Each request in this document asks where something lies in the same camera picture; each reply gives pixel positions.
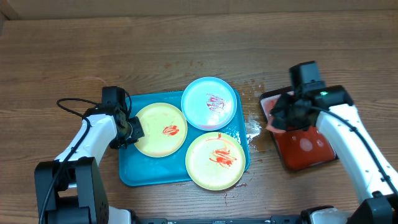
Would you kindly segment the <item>green and pink sponge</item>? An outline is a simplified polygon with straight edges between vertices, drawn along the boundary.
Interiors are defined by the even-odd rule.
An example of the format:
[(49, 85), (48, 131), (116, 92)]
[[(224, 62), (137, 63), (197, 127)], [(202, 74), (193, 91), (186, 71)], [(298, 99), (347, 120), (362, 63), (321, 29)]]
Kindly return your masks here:
[(291, 121), (290, 112), (294, 104), (294, 96), (289, 93), (283, 93), (270, 109), (270, 119), (267, 129), (273, 133), (284, 133), (292, 131), (297, 126)]

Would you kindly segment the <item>light blue plate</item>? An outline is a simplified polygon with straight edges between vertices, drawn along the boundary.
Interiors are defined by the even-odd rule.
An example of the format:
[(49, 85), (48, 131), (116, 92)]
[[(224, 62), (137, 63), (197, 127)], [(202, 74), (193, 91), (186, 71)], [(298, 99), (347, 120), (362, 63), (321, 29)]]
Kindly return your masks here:
[(216, 77), (202, 77), (184, 89), (181, 110), (195, 128), (215, 131), (225, 127), (236, 114), (237, 96), (232, 87)]

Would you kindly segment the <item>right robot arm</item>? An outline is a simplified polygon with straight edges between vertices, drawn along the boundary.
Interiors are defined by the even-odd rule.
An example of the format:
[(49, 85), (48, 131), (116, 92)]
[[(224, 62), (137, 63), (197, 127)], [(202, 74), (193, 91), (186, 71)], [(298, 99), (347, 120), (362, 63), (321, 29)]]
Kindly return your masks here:
[(397, 171), (383, 156), (341, 86), (279, 96), (271, 126), (285, 132), (309, 126), (330, 143), (348, 173), (359, 207), (353, 212), (322, 208), (304, 212), (307, 223), (397, 223)]

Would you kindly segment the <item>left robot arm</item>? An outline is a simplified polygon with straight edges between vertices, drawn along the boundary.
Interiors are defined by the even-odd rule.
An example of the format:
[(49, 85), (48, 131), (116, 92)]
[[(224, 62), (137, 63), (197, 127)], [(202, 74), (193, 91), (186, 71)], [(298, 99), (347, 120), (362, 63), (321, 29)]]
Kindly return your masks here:
[(128, 147), (144, 136), (138, 117), (120, 107), (88, 109), (70, 145), (34, 171), (40, 223), (139, 223), (132, 210), (112, 207), (99, 164), (108, 147)]

